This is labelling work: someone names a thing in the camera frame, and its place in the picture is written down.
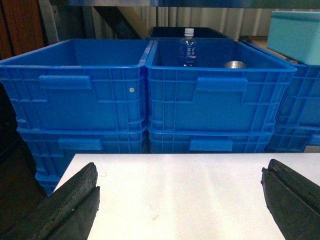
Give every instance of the blue plastic crate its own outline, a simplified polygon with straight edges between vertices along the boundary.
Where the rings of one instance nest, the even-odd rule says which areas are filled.
[[[0,61],[18,126],[139,131],[152,41],[74,39]]]
[[[209,27],[194,27],[193,36],[201,39],[226,39],[223,33]],[[179,26],[155,26],[149,31],[147,39],[157,40],[163,38],[182,39],[185,37],[185,27]]]
[[[306,146],[320,146],[320,128],[277,125],[266,153],[303,153]]]
[[[273,134],[148,131],[152,154],[263,153]]]
[[[308,65],[320,65],[320,12],[273,11],[267,47]]]
[[[34,131],[18,128],[43,176],[61,177],[75,154],[143,154],[145,128],[136,132]]]
[[[297,69],[284,92],[276,123],[292,127],[320,127],[320,65],[289,62],[252,43],[246,44]]]
[[[53,191],[56,189],[61,177],[57,177],[54,175],[46,176],[37,172],[35,174],[35,179],[39,182],[39,184],[43,187],[45,193],[50,196]]]
[[[146,62],[152,129],[273,131],[296,68],[230,39],[198,40],[198,67],[181,67],[178,45],[178,40],[154,41]],[[224,68],[233,60],[248,68]]]

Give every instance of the corrugated metal wall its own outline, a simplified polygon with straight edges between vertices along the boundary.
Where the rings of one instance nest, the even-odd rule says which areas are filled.
[[[234,40],[238,40],[239,36],[267,36],[272,12],[272,9],[208,7],[134,7],[134,9],[148,29],[152,27],[212,28]],[[115,38],[112,30],[99,14],[94,9],[92,12],[96,37]]]

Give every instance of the blue crate wall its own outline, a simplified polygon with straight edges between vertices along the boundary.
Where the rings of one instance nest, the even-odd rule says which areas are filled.
[[[35,175],[35,179],[39,182],[39,184],[43,187],[45,193],[50,196],[53,191],[56,189],[61,177],[57,177],[54,175],[46,176],[37,172]]]
[[[276,123],[288,127],[320,127],[320,65],[284,60],[250,42],[252,48],[295,67],[297,71],[285,90]]]
[[[320,128],[277,125],[266,153],[303,153],[306,146],[320,146]]]
[[[296,68],[230,39],[199,40],[197,66],[181,67],[178,44],[155,41],[147,59],[152,129],[273,131]],[[224,68],[231,60],[248,68]]]
[[[142,131],[35,131],[18,128],[42,176],[61,177],[75,154],[143,154],[147,151],[146,128]]]
[[[152,154],[263,153],[273,134],[148,131]]]
[[[152,41],[76,39],[0,61],[20,128],[139,131]]]

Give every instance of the white table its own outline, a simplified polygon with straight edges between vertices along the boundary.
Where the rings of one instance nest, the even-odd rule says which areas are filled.
[[[272,158],[320,185],[320,153],[77,154],[57,188],[96,165],[89,240],[284,240],[260,183]]]

